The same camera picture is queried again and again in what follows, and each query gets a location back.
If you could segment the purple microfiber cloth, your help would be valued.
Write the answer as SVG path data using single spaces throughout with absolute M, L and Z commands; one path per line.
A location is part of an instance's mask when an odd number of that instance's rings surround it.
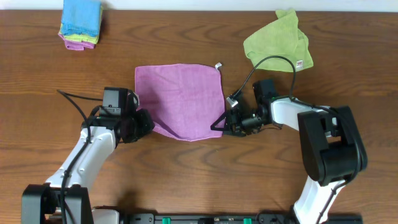
M 135 93 L 147 109 L 154 132 L 180 141 L 222 137 L 210 126 L 224 112 L 221 72 L 200 64 L 146 65 L 135 68 Z

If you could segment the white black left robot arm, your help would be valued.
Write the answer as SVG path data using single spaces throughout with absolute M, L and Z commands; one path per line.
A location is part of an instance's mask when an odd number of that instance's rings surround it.
M 83 116 L 76 146 L 44 184 L 22 194 L 22 223 L 122 223 L 115 208 L 93 208 L 89 191 L 105 160 L 120 143 L 150 134 L 154 122 L 127 88 L 106 87 L 102 104 Z

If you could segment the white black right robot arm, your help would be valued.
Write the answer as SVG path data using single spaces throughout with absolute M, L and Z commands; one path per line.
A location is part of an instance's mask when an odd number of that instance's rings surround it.
M 238 137 L 258 133 L 268 124 L 297 130 L 308 177 L 290 213 L 275 215 L 270 222 L 328 222 L 328 211 L 336 196 L 368 162 L 351 109 L 311 105 L 293 96 L 280 96 L 272 80 L 255 82 L 252 88 L 257 109 L 246 110 L 242 95 L 236 91 L 227 99 L 231 108 L 210 126 L 211 130 Z

